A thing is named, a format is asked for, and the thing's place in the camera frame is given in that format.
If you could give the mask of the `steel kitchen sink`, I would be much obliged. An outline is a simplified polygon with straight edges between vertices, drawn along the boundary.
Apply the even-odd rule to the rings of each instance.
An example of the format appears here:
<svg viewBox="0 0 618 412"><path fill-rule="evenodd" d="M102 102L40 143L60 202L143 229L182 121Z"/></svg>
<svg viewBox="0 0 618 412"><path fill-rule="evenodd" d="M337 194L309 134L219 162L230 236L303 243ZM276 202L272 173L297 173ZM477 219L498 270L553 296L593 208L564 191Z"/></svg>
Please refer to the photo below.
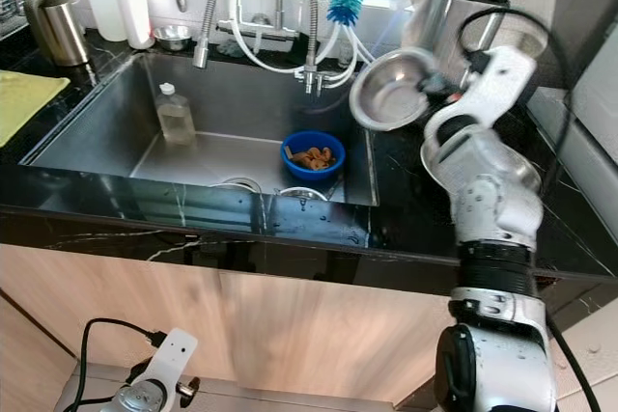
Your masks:
<svg viewBox="0 0 618 412"><path fill-rule="evenodd" d="M164 142L155 109L163 84L188 99L191 146ZM370 138L348 97L348 87L313 97L294 77L251 65L211 61L197 69L184 56L142 53L90 91L22 164L199 186L251 179L278 193L301 184L284 161L284 140L318 130L343 143L343 166L310 187L332 202L374 206Z"/></svg>

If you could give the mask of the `steel pull-down kitchen faucet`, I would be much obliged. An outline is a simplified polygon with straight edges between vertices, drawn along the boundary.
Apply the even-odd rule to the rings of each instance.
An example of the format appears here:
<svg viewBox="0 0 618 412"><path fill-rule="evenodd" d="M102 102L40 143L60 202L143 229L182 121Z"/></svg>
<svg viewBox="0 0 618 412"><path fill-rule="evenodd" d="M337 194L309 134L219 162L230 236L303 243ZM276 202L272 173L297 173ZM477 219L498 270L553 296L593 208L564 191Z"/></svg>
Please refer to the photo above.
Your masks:
<svg viewBox="0 0 618 412"><path fill-rule="evenodd" d="M191 64L195 68L203 69L207 67L209 54L209 45L211 45L211 34L217 29L216 10L219 6L219 0L208 0L207 6L203 13L202 24L200 24L200 37L197 46L194 47L193 61ZM330 37L328 37L326 46L323 49L318 48L318 38L321 37L321 20L325 18L326 0L306 0L306 6L309 8L309 19L306 24L309 25L309 41L306 43L306 55L304 64L299 68L280 69L270 67L265 61L259 59L255 51L248 49L247 42L243 40L241 31L241 6L239 0L228 0L228 11L230 18L228 25L231 28L231 33L236 38L236 42L241 46L241 51L246 58L250 59L252 64L261 69L266 69L270 72L283 73L283 75L291 75L300 78L305 86L305 92L314 96L321 93L321 89L337 89L356 75L356 65L365 60L365 56L361 53L362 45L353 31L352 25L345 23L334 23L330 27ZM330 73L323 72L319 69L319 64L326 58L330 51L334 50L337 37L345 36L349 39L352 53L352 63L343 72Z"/></svg>

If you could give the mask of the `light wood cabinet door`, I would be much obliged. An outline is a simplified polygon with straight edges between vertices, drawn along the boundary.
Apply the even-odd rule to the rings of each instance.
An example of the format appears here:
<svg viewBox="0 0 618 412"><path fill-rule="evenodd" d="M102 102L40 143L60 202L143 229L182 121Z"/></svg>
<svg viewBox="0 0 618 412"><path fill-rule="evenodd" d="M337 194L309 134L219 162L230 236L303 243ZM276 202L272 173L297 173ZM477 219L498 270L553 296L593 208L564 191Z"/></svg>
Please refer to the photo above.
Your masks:
<svg viewBox="0 0 618 412"><path fill-rule="evenodd" d="M109 316L147 331L180 328L198 342L186 375L236 378L215 269L4 244L0 286L71 353L88 320Z"/></svg>
<svg viewBox="0 0 618 412"><path fill-rule="evenodd" d="M243 387L398 403L434 373L452 322L437 294L225 272L231 363Z"/></svg>

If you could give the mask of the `steel knife block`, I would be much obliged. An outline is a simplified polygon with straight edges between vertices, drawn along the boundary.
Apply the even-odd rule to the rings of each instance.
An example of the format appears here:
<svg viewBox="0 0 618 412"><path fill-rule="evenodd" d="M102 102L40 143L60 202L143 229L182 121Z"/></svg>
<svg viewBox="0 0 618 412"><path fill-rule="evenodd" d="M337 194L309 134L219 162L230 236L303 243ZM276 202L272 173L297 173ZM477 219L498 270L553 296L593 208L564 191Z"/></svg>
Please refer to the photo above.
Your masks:
<svg viewBox="0 0 618 412"><path fill-rule="evenodd" d="M550 24L508 6L508 0L429 0L407 20L401 45L429 51L438 72L462 85L469 73L467 51L512 46L539 58L548 46Z"/></svg>

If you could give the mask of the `large steel plate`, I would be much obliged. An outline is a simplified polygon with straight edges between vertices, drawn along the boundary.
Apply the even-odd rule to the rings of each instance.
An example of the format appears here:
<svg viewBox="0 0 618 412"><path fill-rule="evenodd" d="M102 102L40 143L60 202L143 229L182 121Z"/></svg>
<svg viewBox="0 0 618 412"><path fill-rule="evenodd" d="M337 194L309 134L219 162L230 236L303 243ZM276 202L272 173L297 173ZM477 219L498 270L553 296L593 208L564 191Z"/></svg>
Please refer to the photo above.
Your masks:
<svg viewBox="0 0 618 412"><path fill-rule="evenodd" d="M424 144L420 155L430 177L450 195L480 177L521 184L529 191L537 190L542 183L542 177L528 159L489 131L464 134L437 151Z"/></svg>

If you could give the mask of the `light wood cabinet side panel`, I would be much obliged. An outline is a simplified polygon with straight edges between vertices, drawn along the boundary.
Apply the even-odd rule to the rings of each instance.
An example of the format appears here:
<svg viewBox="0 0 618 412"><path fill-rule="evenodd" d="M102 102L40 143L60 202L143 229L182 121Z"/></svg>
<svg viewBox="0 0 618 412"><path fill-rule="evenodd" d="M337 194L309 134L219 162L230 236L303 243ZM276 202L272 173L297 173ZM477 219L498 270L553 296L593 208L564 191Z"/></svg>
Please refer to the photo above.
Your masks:
<svg viewBox="0 0 618 412"><path fill-rule="evenodd" d="M63 412L76 359L8 300L1 300L0 412Z"/></svg>

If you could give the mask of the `brown food pieces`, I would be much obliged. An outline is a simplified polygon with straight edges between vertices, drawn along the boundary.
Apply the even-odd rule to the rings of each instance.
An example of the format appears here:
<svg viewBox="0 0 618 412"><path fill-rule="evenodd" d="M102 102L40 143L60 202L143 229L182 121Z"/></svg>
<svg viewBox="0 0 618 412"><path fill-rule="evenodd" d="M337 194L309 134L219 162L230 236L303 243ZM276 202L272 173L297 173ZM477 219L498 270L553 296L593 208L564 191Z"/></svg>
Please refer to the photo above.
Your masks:
<svg viewBox="0 0 618 412"><path fill-rule="evenodd" d="M309 171L323 171L336 164L336 157L331 148L309 148L308 151L294 152L290 147L283 148L284 155L297 168Z"/></svg>

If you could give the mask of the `yellow-green cleaning cloth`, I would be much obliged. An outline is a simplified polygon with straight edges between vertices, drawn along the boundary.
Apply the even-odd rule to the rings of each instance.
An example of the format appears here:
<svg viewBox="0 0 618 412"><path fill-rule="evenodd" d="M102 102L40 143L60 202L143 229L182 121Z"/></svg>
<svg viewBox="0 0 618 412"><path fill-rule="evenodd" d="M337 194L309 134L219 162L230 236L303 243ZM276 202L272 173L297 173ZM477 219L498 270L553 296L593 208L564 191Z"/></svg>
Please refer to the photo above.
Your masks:
<svg viewBox="0 0 618 412"><path fill-rule="evenodd" d="M70 84L65 77L44 77L3 69L0 72L0 147L49 100Z"/></svg>

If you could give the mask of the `blue plastic bowl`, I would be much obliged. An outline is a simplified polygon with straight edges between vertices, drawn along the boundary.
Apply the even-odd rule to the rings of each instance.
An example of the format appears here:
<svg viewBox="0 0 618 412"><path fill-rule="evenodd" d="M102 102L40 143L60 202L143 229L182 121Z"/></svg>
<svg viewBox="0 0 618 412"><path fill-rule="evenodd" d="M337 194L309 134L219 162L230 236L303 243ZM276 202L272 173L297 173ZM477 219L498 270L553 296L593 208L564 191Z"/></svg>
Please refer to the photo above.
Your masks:
<svg viewBox="0 0 618 412"><path fill-rule="evenodd" d="M296 153L309 153L313 149L318 149L321 153L328 152L326 165L323 168L305 168L293 159ZM335 135L327 131L304 130L295 131L283 139L281 160L292 177L303 181L323 181L341 173L348 157L344 144Z"/></svg>

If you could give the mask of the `steel sink drain strainer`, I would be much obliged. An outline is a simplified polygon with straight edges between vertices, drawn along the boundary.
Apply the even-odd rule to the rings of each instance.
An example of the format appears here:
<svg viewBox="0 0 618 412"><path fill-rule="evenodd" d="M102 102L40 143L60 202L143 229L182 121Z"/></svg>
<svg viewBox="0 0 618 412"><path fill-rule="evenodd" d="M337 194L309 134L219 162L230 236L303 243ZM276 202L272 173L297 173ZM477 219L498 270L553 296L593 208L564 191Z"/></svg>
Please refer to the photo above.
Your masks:
<svg viewBox="0 0 618 412"><path fill-rule="evenodd" d="M326 202L328 198L318 190L309 187L288 187L278 192L279 196L295 197L295 199L309 199Z"/></svg>
<svg viewBox="0 0 618 412"><path fill-rule="evenodd" d="M213 187L236 188L236 190L247 190L251 193L262 192L259 182L256 182L254 179L244 177L224 179L224 181L214 184Z"/></svg>

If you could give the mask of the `steel thermos flask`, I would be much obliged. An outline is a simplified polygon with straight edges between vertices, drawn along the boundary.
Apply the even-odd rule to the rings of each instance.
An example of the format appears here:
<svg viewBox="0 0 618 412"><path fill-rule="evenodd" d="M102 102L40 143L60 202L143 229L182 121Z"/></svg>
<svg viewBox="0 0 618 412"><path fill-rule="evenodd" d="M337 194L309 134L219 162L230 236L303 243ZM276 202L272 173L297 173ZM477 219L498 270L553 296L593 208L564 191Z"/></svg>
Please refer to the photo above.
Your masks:
<svg viewBox="0 0 618 412"><path fill-rule="evenodd" d="M71 6L75 0L22 0L41 53L57 67L79 67L89 61L84 30Z"/></svg>

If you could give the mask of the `clear dish soap bottle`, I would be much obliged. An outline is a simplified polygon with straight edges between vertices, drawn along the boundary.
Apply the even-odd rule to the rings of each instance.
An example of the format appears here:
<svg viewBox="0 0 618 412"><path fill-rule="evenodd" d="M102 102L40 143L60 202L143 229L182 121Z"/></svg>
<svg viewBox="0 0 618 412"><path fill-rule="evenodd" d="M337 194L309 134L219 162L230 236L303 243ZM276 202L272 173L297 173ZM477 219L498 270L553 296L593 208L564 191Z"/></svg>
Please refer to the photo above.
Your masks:
<svg viewBox="0 0 618 412"><path fill-rule="evenodd" d="M188 98L178 94L173 84L160 84L160 95L155 99L160 129L169 146L194 146L194 122Z"/></svg>

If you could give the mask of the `small steel bowl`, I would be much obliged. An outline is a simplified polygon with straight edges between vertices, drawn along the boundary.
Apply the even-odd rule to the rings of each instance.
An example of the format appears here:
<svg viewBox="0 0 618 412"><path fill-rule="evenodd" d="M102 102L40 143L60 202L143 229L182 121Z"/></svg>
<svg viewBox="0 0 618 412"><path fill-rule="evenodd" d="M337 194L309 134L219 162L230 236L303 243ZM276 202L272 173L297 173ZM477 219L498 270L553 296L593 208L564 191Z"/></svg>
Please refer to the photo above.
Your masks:
<svg viewBox="0 0 618 412"><path fill-rule="evenodd" d="M172 53L189 49L193 44L193 34L186 25L159 25L152 30L152 37L159 47Z"/></svg>

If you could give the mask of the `white bottle red cap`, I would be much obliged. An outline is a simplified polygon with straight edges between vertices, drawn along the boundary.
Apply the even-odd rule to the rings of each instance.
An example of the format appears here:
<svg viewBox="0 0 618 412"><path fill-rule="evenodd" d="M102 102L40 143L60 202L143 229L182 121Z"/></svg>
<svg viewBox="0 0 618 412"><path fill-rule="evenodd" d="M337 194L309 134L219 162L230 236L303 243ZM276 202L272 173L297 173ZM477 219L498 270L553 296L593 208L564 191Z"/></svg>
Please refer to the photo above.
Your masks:
<svg viewBox="0 0 618 412"><path fill-rule="evenodd" d="M155 44L149 15L149 0L118 0L121 24L127 44L132 49L145 50Z"/></svg>

